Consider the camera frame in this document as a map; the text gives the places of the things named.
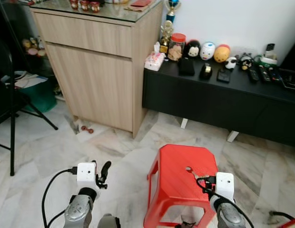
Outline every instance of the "marble floor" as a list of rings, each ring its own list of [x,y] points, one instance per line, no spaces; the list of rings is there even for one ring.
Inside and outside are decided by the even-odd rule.
[[[120,217],[123,228],[141,228],[147,210],[146,174],[158,149],[168,143],[208,148],[220,171],[235,176],[235,199],[255,227],[278,227],[286,219],[272,217],[270,210],[295,216],[295,148],[239,134],[233,143],[226,141],[228,130],[148,111],[135,139],[131,133],[95,123],[72,122],[66,104],[59,102],[46,113],[58,127],[54,131],[45,121],[20,113],[16,120],[16,174],[9,176],[9,151],[0,147],[0,228],[41,228],[41,198],[50,178],[58,171],[79,162],[97,160],[99,169],[113,162],[108,174],[108,189],[94,204],[90,227],[97,227],[105,213]],[[89,125],[93,134],[81,132]],[[10,122],[0,125],[0,143],[9,144]],[[76,177],[59,176],[46,199],[48,221],[63,210],[76,193]],[[180,220],[191,209],[170,210],[165,216]],[[52,228],[61,228],[64,218]],[[214,217],[209,227],[217,227]]]

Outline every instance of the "jar lid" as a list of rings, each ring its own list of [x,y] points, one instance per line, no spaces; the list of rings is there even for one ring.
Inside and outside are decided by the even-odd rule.
[[[186,36],[184,34],[181,33],[173,33],[172,34],[172,41],[174,42],[185,42],[186,41]]]

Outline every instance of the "small container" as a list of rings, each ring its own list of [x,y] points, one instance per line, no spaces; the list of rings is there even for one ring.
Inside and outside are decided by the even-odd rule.
[[[81,3],[81,8],[83,11],[89,10],[89,1],[80,1],[80,3]]]
[[[70,0],[70,5],[74,10],[79,8],[79,1],[78,0]]]
[[[98,13],[100,11],[100,2],[92,1],[90,8],[94,13]]]
[[[182,57],[186,44],[186,36],[181,33],[174,33],[168,47],[167,57],[173,61],[178,61]]]

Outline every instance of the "cabinet door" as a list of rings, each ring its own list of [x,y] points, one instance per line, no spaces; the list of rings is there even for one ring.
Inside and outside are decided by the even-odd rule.
[[[132,131],[132,63],[123,57],[47,44],[73,115]]]

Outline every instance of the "glass jar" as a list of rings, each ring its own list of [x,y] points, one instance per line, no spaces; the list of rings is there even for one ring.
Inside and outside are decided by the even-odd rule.
[[[186,44],[186,36],[181,33],[172,34],[168,47],[167,57],[173,61],[178,61],[182,57],[182,52]]]

